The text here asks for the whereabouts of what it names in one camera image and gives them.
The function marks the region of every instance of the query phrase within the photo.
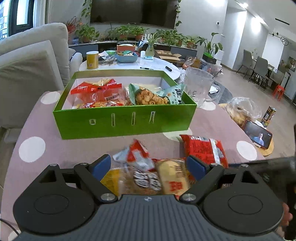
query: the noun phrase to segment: green bowl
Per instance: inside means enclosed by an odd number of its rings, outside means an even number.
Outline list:
[[[109,55],[115,55],[116,51],[115,50],[106,50],[106,53]]]

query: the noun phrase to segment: can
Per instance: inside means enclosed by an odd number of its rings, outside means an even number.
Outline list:
[[[264,127],[267,127],[270,123],[271,118],[274,116],[274,114],[276,113],[276,109],[269,106],[265,115],[263,116],[262,120],[261,120],[261,124]]]

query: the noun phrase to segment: yellow canister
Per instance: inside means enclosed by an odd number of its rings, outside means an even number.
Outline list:
[[[89,51],[86,53],[87,69],[97,69],[99,67],[99,52]]]

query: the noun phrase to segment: person on phone screen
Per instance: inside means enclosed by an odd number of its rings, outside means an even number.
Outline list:
[[[262,140],[263,134],[260,133],[258,137],[254,137],[253,141],[257,142],[258,144],[260,144],[261,146],[264,146],[264,141]]]

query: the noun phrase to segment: pitcher handle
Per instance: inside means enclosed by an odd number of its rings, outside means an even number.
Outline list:
[[[212,99],[205,99],[205,102],[213,102],[219,97],[219,95],[220,95],[220,87],[218,85],[215,85],[215,88],[218,89],[218,95],[216,95],[216,97],[214,97]]]

